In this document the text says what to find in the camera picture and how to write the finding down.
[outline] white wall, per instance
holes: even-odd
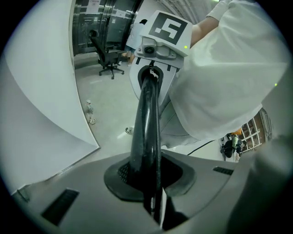
[[[71,0],[42,0],[0,65],[0,162],[10,192],[98,148],[78,98],[69,46]]]
[[[149,20],[149,18],[153,15],[153,13],[155,13],[156,10],[167,11],[162,4],[156,2],[155,0],[144,0],[134,23],[139,23],[143,19]]]

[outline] sleeve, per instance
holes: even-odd
[[[207,17],[213,17],[216,20],[220,21],[220,19],[222,18],[222,16],[224,15],[224,13],[228,10],[228,4],[231,2],[232,0],[223,0],[220,1],[214,9],[212,9],[212,11],[207,15]]]

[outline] black pole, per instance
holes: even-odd
[[[148,74],[141,88],[129,166],[129,184],[144,194],[144,207],[159,222],[162,196],[158,82]]]

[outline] black hair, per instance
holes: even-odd
[[[146,24],[147,20],[146,19],[143,19],[142,21],[140,21],[139,23],[140,24]]]

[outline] black office chair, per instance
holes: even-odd
[[[97,49],[97,53],[99,55],[99,63],[103,66],[103,70],[99,71],[99,75],[102,75],[102,72],[109,70],[112,72],[112,79],[114,79],[113,70],[122,71],[122,74],[124,74],[123,70],[117,68],[117,64],[121,61],[121,54],[125,53],[126,51],[115,51],[109,53],[109,49],[114,46],[112,45],[105,47],[107,49],[106,52],[99,42],[97,31],[91,30],[89,36],[93,45]]]

